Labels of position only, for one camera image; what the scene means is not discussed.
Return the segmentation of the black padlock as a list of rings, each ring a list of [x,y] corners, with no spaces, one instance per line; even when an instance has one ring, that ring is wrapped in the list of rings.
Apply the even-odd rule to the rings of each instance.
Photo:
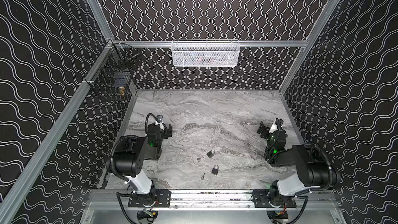
[[[218,165],[214,165],[213,168],[212,168],[212,170],[211,170],[211,173],[212,173],[213,175],[218,175],[218,173],[219,173],[219,166],[218,166]]]

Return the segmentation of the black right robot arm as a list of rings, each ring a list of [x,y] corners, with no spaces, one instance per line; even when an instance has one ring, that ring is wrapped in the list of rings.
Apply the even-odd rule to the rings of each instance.
[[[275,119],[271,126],[260,122],[257,133],[266,141],[265,161],[274,168],[295,167],[296,172],[285,179],[274,181],[266,199],[273,207],[286,206],[307,193],[325,191],[341,182],[341,174],[321,147],[305,143],[285,148],[287,133],[284,121]]]

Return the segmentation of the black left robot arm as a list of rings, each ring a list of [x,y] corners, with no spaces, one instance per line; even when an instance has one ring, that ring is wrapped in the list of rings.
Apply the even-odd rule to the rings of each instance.
[[[131,192],[116,193],[119,203],[129,198],[133,206],[146,208],[157,204],[157,193],[153,180],[144,172],[145,160],[159,160],[162,143],[172,137],[173,127],[166,125],[162,115],[149,113],[145,120],[145,136],[122,136],[110,152],[106,170],[123,180]]]

